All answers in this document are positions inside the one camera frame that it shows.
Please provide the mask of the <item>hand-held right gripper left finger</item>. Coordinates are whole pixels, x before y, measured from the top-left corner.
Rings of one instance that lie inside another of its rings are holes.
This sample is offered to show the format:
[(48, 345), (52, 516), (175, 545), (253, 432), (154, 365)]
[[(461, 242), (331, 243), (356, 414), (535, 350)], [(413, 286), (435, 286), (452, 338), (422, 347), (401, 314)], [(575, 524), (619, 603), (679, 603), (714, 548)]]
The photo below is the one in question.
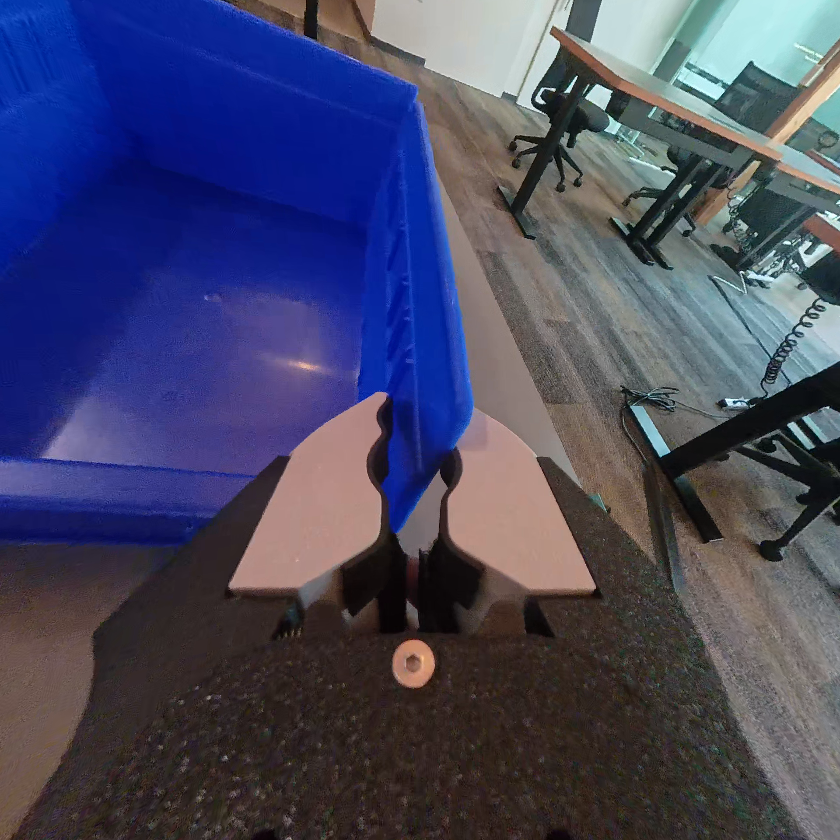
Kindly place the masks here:
[(377, 601), (379, 617), (405, 616), (405, 554), (384, 492), (391, 432), (392, 399), (375, 392), (294, 448), (232, 595), (293, 596), (304, 610), (322, 602), (351, 616)]

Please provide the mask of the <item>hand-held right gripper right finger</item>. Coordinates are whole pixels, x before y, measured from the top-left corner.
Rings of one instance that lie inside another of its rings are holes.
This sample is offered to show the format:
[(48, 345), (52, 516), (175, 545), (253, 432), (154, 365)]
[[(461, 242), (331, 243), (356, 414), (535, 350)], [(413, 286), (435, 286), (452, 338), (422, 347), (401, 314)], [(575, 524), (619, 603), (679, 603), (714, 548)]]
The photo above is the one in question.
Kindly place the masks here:
[(434, 593), (455, 617), (596, 595), (538, 457), (507, 426), (475, 410), (440, 473), (446, 491), (428, 559)]

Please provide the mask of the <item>blue plastic bin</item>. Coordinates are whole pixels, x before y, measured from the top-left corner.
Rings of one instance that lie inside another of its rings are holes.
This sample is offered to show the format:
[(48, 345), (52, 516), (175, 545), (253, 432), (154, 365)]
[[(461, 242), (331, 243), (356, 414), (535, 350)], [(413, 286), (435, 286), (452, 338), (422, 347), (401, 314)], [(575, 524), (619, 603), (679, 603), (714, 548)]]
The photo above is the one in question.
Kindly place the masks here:
[(474, 411), (416, 86), (226, 2), (2, 2), (2, 540), (171, 544), (383, 392)]

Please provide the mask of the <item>black floor stand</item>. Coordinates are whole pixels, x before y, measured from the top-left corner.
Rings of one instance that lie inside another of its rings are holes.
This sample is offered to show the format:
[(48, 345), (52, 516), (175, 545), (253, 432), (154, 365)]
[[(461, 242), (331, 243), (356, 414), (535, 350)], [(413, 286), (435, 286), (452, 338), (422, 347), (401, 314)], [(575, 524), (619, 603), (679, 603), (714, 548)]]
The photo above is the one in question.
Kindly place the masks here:
[(731, 453), (740, 454), (761, 465), (743, 451), (750, 451), (760, 440), (782, 433), (791, 424), (823, 408), (838, 411), (838, 407), (839, 363), (835, 363), (778, 394), (762, 399), (758, 405), (675, 449), (667, 446), (644, 406), (630, 402), (626, 409), (652, 449), (654, 462), (674, 488), (703, 542), (709, 543), (721, 540), (721, 532), (686, 475), (699, 466), (712, 460), (724, 459)]

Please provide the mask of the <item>black chair base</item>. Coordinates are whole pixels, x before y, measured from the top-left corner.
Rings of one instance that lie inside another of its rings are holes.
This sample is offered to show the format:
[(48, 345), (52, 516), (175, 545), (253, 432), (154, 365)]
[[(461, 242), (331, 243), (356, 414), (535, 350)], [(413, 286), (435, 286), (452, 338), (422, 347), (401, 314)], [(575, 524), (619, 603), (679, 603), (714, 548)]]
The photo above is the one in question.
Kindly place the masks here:
[(802, 511), (792, 525), (779, 538), (759, 544), (759, 553), (765, 560), (781, 562), (791, 543), (823, 513), (833, 509), (838, 517), (838, 439), (804, 448), (789, 434), (775, 433), (743, 453), (805, 487), (805, 491), (796, 498)]

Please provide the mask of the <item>wooden office desk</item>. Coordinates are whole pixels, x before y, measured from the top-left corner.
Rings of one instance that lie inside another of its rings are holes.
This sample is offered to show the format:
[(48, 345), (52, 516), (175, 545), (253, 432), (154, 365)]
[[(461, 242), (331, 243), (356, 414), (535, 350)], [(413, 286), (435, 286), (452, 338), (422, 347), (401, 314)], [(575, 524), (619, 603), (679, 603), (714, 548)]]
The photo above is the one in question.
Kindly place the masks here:
[(815, 214), (838, 214), (838, 166), (812, 150), (785, 146), (781, 160), (762, 163), (751, 184), (730, 211), (730, 228), (742, 228), (738, 246), (710, 246), (734, 271), (753, 268)]
[(625, 225), (617, 218), (611, 220), (625, 244), (646, 266), (656, 264), (672, 270), (658, 245), (697, 203), (721, 169), (738, 172), (752, 159), (778, 162), (784, 152), (783, 144), (742, 126), (714, 106), (564, 29), (552, 26), (550, 33), (560, 44), (560, 55), (574, 83), (518, 191), (499, 185), (499, 194), (522, 234), (535, 239), (534, 223), (526, 207), (571, 124), (586, 86), (610, 89), (617, 105), (607, 113), (615, 121), (690, 152), (686, 164), (637, 223)]

